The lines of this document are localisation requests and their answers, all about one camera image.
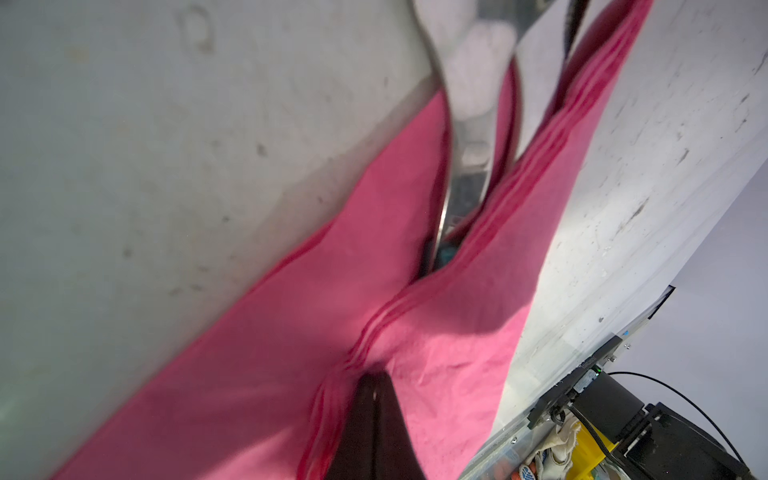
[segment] yellow object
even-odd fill
[[[600,432],[598,432],[598,436],[608,448],[608,451],[613,452],[618,444],[611,443]],[[598,444],[584,426],[581,427],[581,430],[576,435],[576,448],[571,459],[574,465],[568,470],[565,480],[594,480],[592,470],[605,459],[605,455],[603,455],[600,447],[598,447]]]

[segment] dirt spot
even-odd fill
[[[766,60],[768,60],[768,50],[766,50],[766,52],[763,54],[763,59],[760,60],[760,65],[757,65],[757,68],[753,69],[753,71],[755,72],[755,73],[753,73],[753,76],[757,75],[757,72],[760,71],[760,69],[763,67],[763,65],[766,64]]]
[[[621,115],[621,112],[622,112],[622,111],[624,111],[624,107],[626,107],[626,106],[627,106],[627,101],[625,101],[625,102],[624,102],[624,104],[623,104],[623,105],[621,105],[621,106],[619,107],[619,111],[618,111],[618,112],[616,112],[616,114],[615,114],[615,116],[614,116],[614,120],[616,120],[617,118],[619,118],[619,115]]]
[[[82,65],[88,63],[88,59],[91,57],[87,48],[70,47],[67,49],[67,58],[72,63]]]
[[[683,153],[683,156],[682,156],[682,157],[680,157],[680,160],[678,160],[678,161],[677,161],[677,164],[678,164],[678,165],[682,164],[682,163],[683,163],[683,160],[685,160],[685,157],[687,157],[689,153],[690,153],[690,150],[688,150],[688,149],[686,148],[686,149],[685,149],[685,152]]]
[[[187,45],[202,54],[213,54],[214,23],[208,10],[200,5],[190,5],[176,15],[176,23]]]
[[[640,206],[637,208],[637,210],[635,210],[635,211],[634,211],[634,213],[632,214],[632,216],[631,216],[631,217],[629,217],[629,218],[627,219],[627,221],[625,221],[625,222],[622,222],[622,224],[621,224],[621,225],[619,225],[619,227],[618,227],[618,230],[616,230],[616,235],[618,235],[619,233],[623,232],[623,231],[624,231],[624,228],[626,228],[626,227],[627,227],[627,225],[629,225],[629,223],[630,223],[632,220],[634,220],[634,218],[635,218],[637,215],[640,215],[640,214],[642,214],[642,213],[643,213],[643,209],[644,209],[644,208],[645,208],[645,206],[648,204],[648,201],[649,201],[649,200],[650,200],[650,197],[648,197],[648,198],[646,198],[645,200],[643,200],[643,203],[642,203],[642,204],[641,204],[641,205],[640,205]]]

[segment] black wire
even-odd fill
[[[657,379],[655,379],[655,378],[654,378],[654,377],[652,377],[652,376],[643,375],[642,373],[635,373],[635,372],[610,372],[610,373],[608,373],[608,375],[632,375],[632,376],[639,376],[639,377],[642,377],[642,378],[644,378],[644,379],[649,379],[649,380],[650,380],[650,381],[652,381],[652,382],[656,382],[656,383],[658,383],[659,385],[665,386],[665,387],[667,387],[669,390],[672,390],[673,392],[675,392],[676,394],[678,394],[680,397],[682,397],[682,398],[683,398],[683,400],[685,400],[686,402],[690,403],[690,405],[691,405],[692,407],[694,407],[696,410],[698,410],[698,411],[699,411],[699,413],[700,413],[701,415],[703,415],[703,416],[704,416],[704,418],[705,418],[705,419],[707,419],[707,421],[708,421],[709,423],[711,423],[711,424],[712,424],[712,426],[715,428],[715,430],[717,430],[717,433],[720,433],[720,436],[722,436],[722,437],[723,437],[723,439],[724,439],[724,440],[725,440],[725,442],[728,444],[728,446],[730,447],[730,449],[731,449],[731,450],[733,450],[733,453],[735,453],[735,454],[736,454],[736,458],[738,458],[738,459],[739,459],[739,462],[742,462],[744,465],[746,465],[746,463],[745,463],[744,459],[743,459],[743,458],[741,458],[741,455],[739,455],[739,452],[737,452],[737,451],[736,451],[736,447],[734,447],[734,446],[733,446],[733,443],[731,443],[731,442],[730,442],[730,440],[728,439],[728,437],[726,437],[726,436],[725,436],[725,434],[723,433],[723,431],[722,431],[722,430],[720,430],[720,427],[718,427],[718,426],[717,426],[717,424],[716,424],[715,422],[713,422],[713,421],[712,421],[712,419],[711,419],[711,418],[710,418],[710,417],[709,417],[709,416],[708,416],[706,413],[704,413],[704,411],[703,411],[702,409],[700,409],[698,405],[696,405],[695,403],[693,403],[693,402],[692,402],[692,401],[691,401],[691,400],[690,400],[688,397],[686,397],[686,396],[685,396],[685,395],[683,395],[682,393],[678,392],[676,389],[672,388],[671,386],[667,385],[666,383],[662,382],[661,380],[657,380]]]
[[[568,409],[571,410],[571,413],[574,414],[574,416],[579,419],[579,422],[584,426],[584,428],[587,429],[590,435],[592,435],[592,438],[594,439],[594,442],[598,444],[598,447],[600,448],[600,451],[603,452],[603,455],[605,455],[605,458],[610,460],[614,465],[616,465],[619,468],[624,467],[624,463],[619,461],[618,458],[614,457],[614,454],[608,450],[608,447],[605,446],[603,443],[603,440],[600,438],[598,433],[594,430],[592,427],[592,424],[587,420],[587,417],[584,416],[583,413],[579,412],[575,405],[571,404]]]
[[[556,423],[559,426],[565,425],[565,413],[561,410],[558,413],[555,413],[554,415],[551,415],[552,422]]]

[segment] pink towel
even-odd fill
[[[456,478],[490,433],[549,243],[650,4],[617,0],[593,25],[556,112],[495,185],[448,266],[414,281],[449,149],[439,93],[371,163],[339,215],[55,478],[322,478],[357,379],[381,368],[427,478]],[[510,75],[501,146],[513,90]]]

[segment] white surface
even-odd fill
[[[759,0],[656,2],[554,238],[495,430],[656,300],[766,160],[766,22]]]
[[[526,32],[515,51],[521,82],[518,106],[522,115],[517,126],[517,149],[514,157],[510,155],[507,165],[517,161],[531,143],[558,86],[565,57],[564,25],[569,3],[569,0],[557,0],[550,5]]]
[[[652,12],[499,425],[653,300],[764,160],[768,6],[714,5]],[[405,0],[4,0],[0,40],[0,476],[27,480],[330,218],[435,82]]]
[[[714,420],[757,478],[768,478],[768,164],[688,260],[677,288],[610,369],[669,383]],[[662,402],[725,441],[684,400],[646,379],[617,376],[646,403]]]

